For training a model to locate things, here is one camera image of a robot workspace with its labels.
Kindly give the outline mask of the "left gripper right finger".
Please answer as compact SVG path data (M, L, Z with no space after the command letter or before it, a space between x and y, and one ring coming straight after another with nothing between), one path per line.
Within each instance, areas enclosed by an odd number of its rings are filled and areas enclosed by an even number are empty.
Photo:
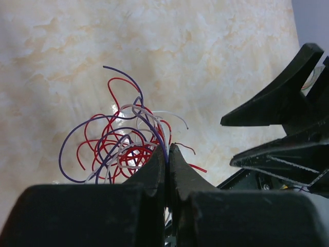
M177 246L328 246L327 218L294 191L221 190L169 151Z

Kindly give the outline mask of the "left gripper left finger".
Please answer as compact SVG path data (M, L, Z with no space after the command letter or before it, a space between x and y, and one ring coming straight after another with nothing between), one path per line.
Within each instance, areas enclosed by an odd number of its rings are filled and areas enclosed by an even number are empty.
M18 198L1 246L163 246L165 157L122 184L35 185Z

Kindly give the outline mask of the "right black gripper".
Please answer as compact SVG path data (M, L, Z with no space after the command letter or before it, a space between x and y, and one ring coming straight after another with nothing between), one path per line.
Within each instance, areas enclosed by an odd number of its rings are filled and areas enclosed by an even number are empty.
M222 126L282 125L289 120L301 88L324 50L305 43L287 67L250 100L221 118ZM306 99L311 104L288 128L284 138L235 155L230 166L258 171L305 186L312 194L328 197L328 59Z

